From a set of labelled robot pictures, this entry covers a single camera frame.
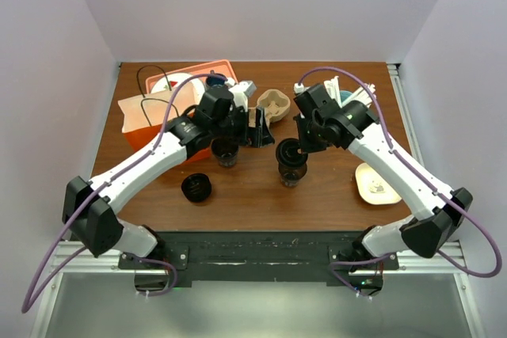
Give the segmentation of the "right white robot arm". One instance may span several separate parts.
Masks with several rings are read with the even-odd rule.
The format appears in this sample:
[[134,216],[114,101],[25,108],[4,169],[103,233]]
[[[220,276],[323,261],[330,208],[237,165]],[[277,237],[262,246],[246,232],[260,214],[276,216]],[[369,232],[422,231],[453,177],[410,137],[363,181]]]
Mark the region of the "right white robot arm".
[[331,146],[349,151],[372,167],[410,209],[407,218],[363,232],[354,245],[355,264],[369,269],[381,256],[407,249],[433,257],[461,225],[463,216],[456,208],[468,210],[472,194],[432,177],[396,141],[387,142],[379,117],[363,103],[339,105],[322,84],[295,85],[294,93],[302,151]]

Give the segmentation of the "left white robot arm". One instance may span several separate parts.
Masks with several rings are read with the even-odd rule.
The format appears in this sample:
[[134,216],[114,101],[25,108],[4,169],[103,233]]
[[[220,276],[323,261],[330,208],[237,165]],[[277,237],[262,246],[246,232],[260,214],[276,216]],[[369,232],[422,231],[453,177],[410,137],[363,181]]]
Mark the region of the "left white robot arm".
[[145,147],[113,169],[91,180],[72,179],[63,204],[65,227],[94,256],[119,249],[134,254],[145,268],[158,267],[164,259],[161,239],[145,226],[119,220],[117,214],[150,182],[214,139],[230,139],[239,146],[273,144],[264,110],[248,107],[255,89],[252,81],[208,89],[199,104],[167,122]]

